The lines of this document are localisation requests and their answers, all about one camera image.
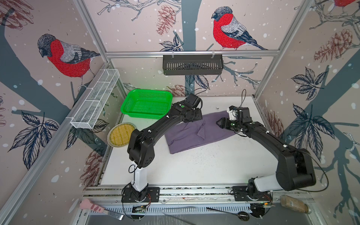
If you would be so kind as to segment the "purple trousers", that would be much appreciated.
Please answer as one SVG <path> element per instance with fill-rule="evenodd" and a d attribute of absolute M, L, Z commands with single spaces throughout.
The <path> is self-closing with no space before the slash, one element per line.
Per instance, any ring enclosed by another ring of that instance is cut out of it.
<path fill-rule="evenodd" d="M 226 111 L 214 112 L 202 116 L 202 120 L 180 123 L 165 133 L 171 154 L 221 141 L 234 136 L 231 130 L 221 129 L 216 122 L 228 118 Z"/>

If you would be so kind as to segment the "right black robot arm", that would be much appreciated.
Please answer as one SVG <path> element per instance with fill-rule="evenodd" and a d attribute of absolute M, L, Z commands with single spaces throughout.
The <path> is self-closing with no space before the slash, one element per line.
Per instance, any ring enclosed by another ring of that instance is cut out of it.
<path fill-rule="evenodd" d="M 261 123 L 252 121 L 247 107 L 231 106 L 227 109 L 228 118 L 221 118 L 216 124 L 233 131 L 243 133 L 260 143 L 276 159 L 274 174 L 248 180 L 247 194 L 250 198 L 274 190 L 299 190 L 316 184 L 316 175 L 312 157 L 306 149 L 297 149 L 279 139 Z"/>

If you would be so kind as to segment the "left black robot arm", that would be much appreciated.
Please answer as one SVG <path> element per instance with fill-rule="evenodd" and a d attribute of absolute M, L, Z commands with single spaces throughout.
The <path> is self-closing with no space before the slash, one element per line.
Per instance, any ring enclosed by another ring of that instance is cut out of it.
<path fill-rule="evenodd" d="M 142 201 L 148 196 L 146 167 L 155 158 L 154 146 L 158 140 L 171 128 L 179 123 L 200 121 L 202 117 L 203 101 L 191 95 L 185 100 L 172 104 L 170 110 L 151 126 L 135 129 L 130 136 L 127 152 L 134 170 L 133 180 L 129 183 L 129 190 L 136 201 Z"/>

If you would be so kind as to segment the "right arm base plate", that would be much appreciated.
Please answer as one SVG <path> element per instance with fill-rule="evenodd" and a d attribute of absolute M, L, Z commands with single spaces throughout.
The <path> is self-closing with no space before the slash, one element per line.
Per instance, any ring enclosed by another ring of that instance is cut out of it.
<path fill-rule="evenodd" d="M 235 201 L 261 201 L 269 202 L 272 200 L 270 191 L 260 192 L 256 188 L 247 186 L 233 186 L 230 194 L 234 196 Z"/>

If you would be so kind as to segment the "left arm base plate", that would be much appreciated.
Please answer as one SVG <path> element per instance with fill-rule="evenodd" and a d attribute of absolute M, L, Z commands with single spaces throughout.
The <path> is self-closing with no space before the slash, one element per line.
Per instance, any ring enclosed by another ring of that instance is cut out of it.
<path fill-rule="evenodd" d="M 122 190 L 122 203 L 158 203 L 160 196 L 159 187 L 146 187 L 138 192 L 132 186 Z"/>

